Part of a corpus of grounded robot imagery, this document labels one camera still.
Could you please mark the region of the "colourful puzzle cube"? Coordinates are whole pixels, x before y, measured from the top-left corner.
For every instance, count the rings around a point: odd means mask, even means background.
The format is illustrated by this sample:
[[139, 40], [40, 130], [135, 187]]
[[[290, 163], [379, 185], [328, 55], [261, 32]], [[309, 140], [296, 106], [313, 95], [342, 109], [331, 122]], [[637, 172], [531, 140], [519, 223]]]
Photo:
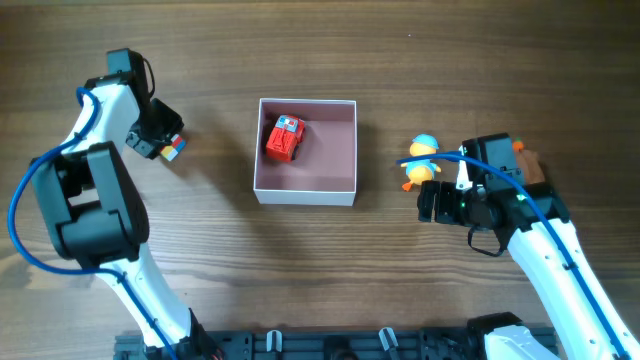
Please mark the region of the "colourful puzzle cube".
[[160, 154], [167, 161], [171, 162], [180, 154], [180, 152], [185, 148], [185, 146], [186, 146], [186, 140], [180, 134], [175, 134], [171, 138], [171, 143], [169, 145], [164, 146], [161, 149]]

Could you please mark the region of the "yellow duck toy blue hat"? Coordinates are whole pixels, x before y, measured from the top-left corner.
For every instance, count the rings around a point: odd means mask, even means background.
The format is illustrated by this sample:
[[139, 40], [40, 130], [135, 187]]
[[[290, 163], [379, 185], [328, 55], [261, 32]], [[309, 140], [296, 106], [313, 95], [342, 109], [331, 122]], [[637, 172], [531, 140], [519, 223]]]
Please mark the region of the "yellow duck toy blue hat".
[[[433, 155], [438, 149], [439, 144], [434, 136], [420, 134], [412, 140], [409, 153], [412, 157]], [[429, 159], [403, 163], [402, 167], [408, 178], [408, 181], [402, 185], [405, 192], [409, 192], [413, 185], [421, 185], [424, 181], [433, 180], [435, 175], [442, 171], [440, 166]]]

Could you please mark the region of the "white box pink interior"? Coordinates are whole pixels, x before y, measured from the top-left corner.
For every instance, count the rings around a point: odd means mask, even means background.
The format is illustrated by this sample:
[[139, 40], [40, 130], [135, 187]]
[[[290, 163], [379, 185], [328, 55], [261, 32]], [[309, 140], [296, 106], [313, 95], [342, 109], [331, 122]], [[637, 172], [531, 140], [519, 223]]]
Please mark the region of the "white box pink interior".
[[[263, 205], [351, 206], [358, 182], [358, 108], [354, 100], [262, 98], [253, 191]], [[266, 144], [281, 115], [305, 122], [295, 158], [267, 156]]]

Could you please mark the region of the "red toy fire truck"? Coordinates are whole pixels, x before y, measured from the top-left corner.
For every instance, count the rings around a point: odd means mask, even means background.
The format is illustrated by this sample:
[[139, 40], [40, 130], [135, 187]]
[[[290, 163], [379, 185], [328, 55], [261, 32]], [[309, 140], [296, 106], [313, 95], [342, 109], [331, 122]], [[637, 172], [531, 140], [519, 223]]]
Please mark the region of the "red toy fire truck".
[[305, 122], [293, 115], [281, 115], [265, 145], [266, 155], [280, 162], [290, 163], [296, 159], [300, 144], [305, 137]]

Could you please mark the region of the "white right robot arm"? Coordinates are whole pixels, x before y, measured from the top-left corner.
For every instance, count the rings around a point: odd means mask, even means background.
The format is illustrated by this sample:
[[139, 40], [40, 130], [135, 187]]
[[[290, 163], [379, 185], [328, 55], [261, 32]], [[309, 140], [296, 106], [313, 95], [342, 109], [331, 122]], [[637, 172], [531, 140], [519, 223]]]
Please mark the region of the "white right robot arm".
[[545, 183], [513, 179], [462, 187], [425, 181], [419, 218], [488, 230], [525, 273], [570, 359], [636, 359], [639, 342], [591, 269], [569, 213]]

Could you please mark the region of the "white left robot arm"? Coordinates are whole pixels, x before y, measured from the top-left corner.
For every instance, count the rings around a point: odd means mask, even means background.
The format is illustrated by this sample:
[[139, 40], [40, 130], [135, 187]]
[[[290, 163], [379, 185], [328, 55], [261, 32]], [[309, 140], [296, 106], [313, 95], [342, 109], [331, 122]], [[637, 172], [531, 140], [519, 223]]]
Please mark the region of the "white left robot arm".
[[54, 249], [116, 293], [143, 333], [146, 358], [211, 355], [201, 325], [151, 255], [147, 212], [121, 158], [141, 115], [130, 80], [90, 79], [76, 96], [81, 113], [72, 131], [29, 168]]

